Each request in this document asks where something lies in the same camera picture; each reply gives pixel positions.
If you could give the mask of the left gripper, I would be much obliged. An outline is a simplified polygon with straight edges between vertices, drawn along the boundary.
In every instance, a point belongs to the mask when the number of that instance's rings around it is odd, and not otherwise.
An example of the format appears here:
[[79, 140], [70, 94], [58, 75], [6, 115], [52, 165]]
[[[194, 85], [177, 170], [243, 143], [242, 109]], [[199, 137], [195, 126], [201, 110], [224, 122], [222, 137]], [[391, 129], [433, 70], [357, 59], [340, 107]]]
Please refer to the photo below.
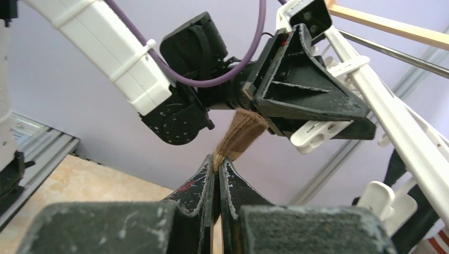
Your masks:
[[252, 110], [270, 134], [291, 136], [291, 119], [360, 121], [368, 105], [334, 77], [311, 52], [304, 23], [268, 39], [257, 60], [224, 83], [224, 109]]

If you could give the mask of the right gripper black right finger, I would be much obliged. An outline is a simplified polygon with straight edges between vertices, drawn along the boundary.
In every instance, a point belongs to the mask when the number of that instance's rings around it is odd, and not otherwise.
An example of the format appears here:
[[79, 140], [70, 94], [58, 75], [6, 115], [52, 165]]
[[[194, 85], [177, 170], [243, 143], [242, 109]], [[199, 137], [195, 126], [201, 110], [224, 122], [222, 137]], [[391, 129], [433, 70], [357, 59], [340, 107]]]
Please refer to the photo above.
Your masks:
[[281, 206], [256, 191], [230, 159], [219, 167], [225, 253], [395, 253], [380, 220], [356, 206]]

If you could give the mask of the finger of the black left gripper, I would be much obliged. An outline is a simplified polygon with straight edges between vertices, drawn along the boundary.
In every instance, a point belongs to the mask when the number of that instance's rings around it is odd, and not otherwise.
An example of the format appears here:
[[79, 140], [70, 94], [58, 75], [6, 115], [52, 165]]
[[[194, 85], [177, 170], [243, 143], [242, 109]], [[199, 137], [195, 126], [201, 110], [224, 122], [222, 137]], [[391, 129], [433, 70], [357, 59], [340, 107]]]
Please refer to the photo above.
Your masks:
[[[270, 128], [270, 134], [287, 138], [289, 138], [297, 129], [302, 127], [307, 122], [305, 120], [285, 119], [282, 117], [272, 117], [271, 120], [280, 132], [275, 133], [274, 129]], [[373, 140], [375, 133], [376, 125], [368, 118], [364, 118], [361, 121], [351, 123], [332, 139]]]

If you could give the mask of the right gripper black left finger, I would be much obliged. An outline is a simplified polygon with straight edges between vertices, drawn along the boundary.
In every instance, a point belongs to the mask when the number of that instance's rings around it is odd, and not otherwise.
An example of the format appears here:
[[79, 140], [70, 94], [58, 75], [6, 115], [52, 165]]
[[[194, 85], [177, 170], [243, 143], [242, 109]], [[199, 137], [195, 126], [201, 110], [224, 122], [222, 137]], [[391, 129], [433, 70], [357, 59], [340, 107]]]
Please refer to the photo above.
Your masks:
[[153, 202], [65, 202], [32, 221], [18, 253], [212, 253], [212, 157]]

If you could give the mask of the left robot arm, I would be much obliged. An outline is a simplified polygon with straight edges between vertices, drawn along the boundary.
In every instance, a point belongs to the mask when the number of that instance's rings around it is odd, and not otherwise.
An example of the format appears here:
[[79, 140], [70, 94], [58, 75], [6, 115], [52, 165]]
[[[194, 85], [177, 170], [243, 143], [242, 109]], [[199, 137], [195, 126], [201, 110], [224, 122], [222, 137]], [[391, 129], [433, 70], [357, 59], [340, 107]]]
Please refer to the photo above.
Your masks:
[[[240, 84], [248, 104], [240, 104], [231, 127], [203, 172], [208, 184], [224, 185], [232, 161], [263, 131], [275, 130], [279, 117], [322, 124], [331, 137], [372, 139], [375, 125], [367, 118], [367, 104], [346, 88], [311, 54], [313, 33], [300, 23], [291, 32], [277, 31], [264, 54], [251, 63], [264, 30], [266, 2], [260, 1], [257, 28], [244, 58], [230, 70], [222, 68], [226, 54], [221, 40], [200, 44], [202, 63], [198, 80], [177, 74], [154, 51], [114, 1], [27, 1], [53, 28], [87, 57], [137, 110], [143, 122], [158, 131], [155, 116], [174, 97], [175, 85], [187, 90], [227, 85], [244, 70]], [[214, 79], [202, 74], [218, 73]]]

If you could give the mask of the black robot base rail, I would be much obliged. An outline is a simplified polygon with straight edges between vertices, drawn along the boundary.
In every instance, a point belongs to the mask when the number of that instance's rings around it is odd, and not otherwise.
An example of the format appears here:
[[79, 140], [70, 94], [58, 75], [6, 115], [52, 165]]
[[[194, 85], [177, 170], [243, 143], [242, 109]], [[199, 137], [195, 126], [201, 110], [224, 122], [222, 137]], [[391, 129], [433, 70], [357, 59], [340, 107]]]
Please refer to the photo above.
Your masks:
[[80, 142], [16, 113], [12, 114], [11, 131], [18, 148], [6, 172], [1, 173], [1, 230]]

